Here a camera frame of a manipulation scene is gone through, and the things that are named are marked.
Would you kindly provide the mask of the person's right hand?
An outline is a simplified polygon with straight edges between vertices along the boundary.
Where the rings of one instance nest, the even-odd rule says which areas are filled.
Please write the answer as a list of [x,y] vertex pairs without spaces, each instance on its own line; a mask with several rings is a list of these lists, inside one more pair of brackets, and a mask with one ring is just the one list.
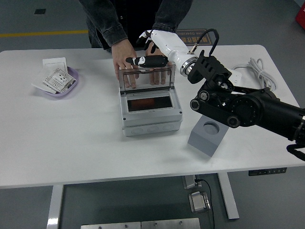
[[138,68],[136,65],[132,65],[126,62],[126,59],[129,57],[137,57],[136,52],[128,39],[124,39],[122,41],[115,43],[114,45],[111,46],[111,50],[112,50],[113,66],[117,80],[119,80],[119,75],[118,75],[119,70]]

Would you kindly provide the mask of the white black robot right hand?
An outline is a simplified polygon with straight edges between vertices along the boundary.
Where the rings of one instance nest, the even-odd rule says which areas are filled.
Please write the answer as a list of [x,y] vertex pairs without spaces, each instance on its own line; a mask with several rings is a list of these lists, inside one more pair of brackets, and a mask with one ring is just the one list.
[[163,55],[128,57],[126,62],[144,68],[165,67],[168,62],[176,64],[180,74],[188,76],[197,57],[190,52],[177,34],[168,31],[148,30],[143,32],[138,42],[153,42]]

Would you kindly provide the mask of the person's left hand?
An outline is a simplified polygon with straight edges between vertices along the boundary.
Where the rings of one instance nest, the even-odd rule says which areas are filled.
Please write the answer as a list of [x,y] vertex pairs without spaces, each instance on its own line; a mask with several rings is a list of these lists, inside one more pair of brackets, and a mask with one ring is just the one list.
[[[152,56],[152,55],[164,56],[164,54],[154,46],[153,42],[151,42],[149,44],[147,50],[145,51],[145,54],[146,54],[146,56]],[[161,72],[161,73],[153,72],[152,74],[150,74],[149,78],[150,78],[151,85],[165,84],[166,72]]]

